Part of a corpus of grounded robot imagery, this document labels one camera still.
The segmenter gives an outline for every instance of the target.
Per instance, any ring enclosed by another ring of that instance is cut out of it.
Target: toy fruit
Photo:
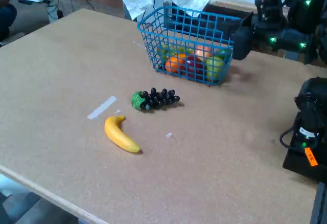
[[[198,58],[201,59],[202,61],[204,58],[206,57],[208,58],[213,55],[212,49],[204,45],[196,45],[194,54],[197,55]]]
[[[159,109],[164,105],[170,105],[180,100],[179,96],[175,96],[175,90],[163,89],[157,92],[156,88],[151,88],[150,93],[147,91],[135,92],[132,95],[131,104],[136,110],[152,110]]]
[[[183,75],[190,78],[194,78],[196,76],[196,79],[203,79],[203,63],[199,58],[189,56],[185,60],[185,65],[187,72],[183,71]]]
[[[220,57],[214,56],[205,60],[206,78],[207,81],[218,81],[219,74],[224,65],[224,60]]]
[[[139,152],[141,148],[118,127],[124,120],[125,116],[112,116],[107,118],[104,124],[104,131],[112,142],[120,148],[129,152]]]
[[[233,54],[233,49],[219,49],[215,51],[214,56],[224,59],[227,62],[229,61],[232,54]]]
[[[185,70],[185,58],[185,54],[170,57],[165,63],[166,71],[169,73],[178,73],[179,70]]]

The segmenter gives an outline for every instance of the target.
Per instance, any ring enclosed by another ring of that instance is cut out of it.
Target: yellow banana
[[[112,116],[107,118],[104,124],[104,131],[112,142],[120,148],[129,152],[139,152],[141,148],[118,127],[125,119],[125,116]]]

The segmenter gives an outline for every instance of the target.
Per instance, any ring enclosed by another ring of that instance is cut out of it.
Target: tan board surface
[[[0,172],[92,223],[309,223],[316,184],[282,168],[278,138],[325,69],[252,52],[207,87],[155,72],[133,41],[134,22],[81,10],[1,48]],[[134,110],[151,87],[183,105]],[[106,137],[117,109],[142,155]]]

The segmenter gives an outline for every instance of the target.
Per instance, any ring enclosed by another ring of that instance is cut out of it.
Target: green light
[[[271,43],[275,43],[275,42],[277,42],[277,37],[271,37],[271,38],[269,39],[269,41],[270,41]]]
[[[307,46],[307,44],[305,42],[300,43],[300,48],[304,49],[306,46]]]
[[[305,4],[306,4],[307,6],[309,6],[310,3],[311,3],[311,0],[305,0]]]

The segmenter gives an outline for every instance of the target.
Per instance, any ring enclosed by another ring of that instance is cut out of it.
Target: white tape
[[[92,113],[90,115],[88,115],[87,118],[89,118],[91,120],[96,118],[98,115],[100,115],[102,112],[104,112],[105,109],[107,109],[109,106],[111,106],[116,100],[117,100],[117,98],[115,96],[111,96],[106,102],[104,102],[97,109],[92,111]]]

